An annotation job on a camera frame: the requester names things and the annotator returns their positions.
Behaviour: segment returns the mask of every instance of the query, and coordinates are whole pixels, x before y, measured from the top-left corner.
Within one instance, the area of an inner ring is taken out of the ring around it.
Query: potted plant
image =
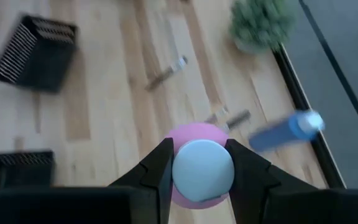
[[[236,0],[231,11],[230,34],[243,52],[278,50],[293,24],[285,0]]]

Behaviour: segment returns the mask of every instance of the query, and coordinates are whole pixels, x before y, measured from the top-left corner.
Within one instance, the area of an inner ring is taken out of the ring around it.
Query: black basket
[[[0,58],[0,81],[58,92],[76,49],[76,33],[74,25],[22,16]]]
[[[50,186],[53,177],[52,151],[0,154],[0,189]]]

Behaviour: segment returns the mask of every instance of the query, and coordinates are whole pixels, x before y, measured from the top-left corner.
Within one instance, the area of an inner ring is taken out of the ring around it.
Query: blue cylinder
[[[296,140],[312,140],[320,128],[316,127],[316,129],[305,131],[304,127],[300,126],[300,121],[305,120],[306,116],[309,116],[310,113],[310,111],[297,111],[283,121],[251,134],[249,138],[250,146],[255,152],[263,152]]]

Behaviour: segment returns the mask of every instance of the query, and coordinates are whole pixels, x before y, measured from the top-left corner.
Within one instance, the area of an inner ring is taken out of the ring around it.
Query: pink ball
[[[191,123],[180,125],[177,128],[171,130],[165,137],[173,139],[173,151],[175,155],[178,153],[179,148],[181,148],[182,145],[192,140],[212,140],[224,147],[227,139],[229,138],[229,136],[221,129],[219,129],[213,124],[207,123]],[[181,193],[179,193],[179,191],[175,187],[175,184],[173,185],[172,189],[172,200],[176,204],[184,208],[190,209],[204,209],[213,207],[221,203],[228,196],[229,194],[224,194],[219,198],[208,200],[205,202],[192,202],[182,196]]]

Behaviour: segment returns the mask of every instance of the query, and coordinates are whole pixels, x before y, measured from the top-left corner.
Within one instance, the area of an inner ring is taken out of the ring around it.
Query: wooden floor
[[[203,121],[226,105],[251,119],[247,136],[293,111],[271,52],[245,55],[227,37],[231,0],[0,0],[0,49],[19,12],[74,22],[80,50],[59,95],[0,83],[0,152],[51,148],[56,185],[104,186],[125,174],[178,124]],[[144,87],[180,55],[189,64],[153,93]],[[308,144],[263,155],[325,187]],[[229,202],[186,210],[170,223],[234,222]]]

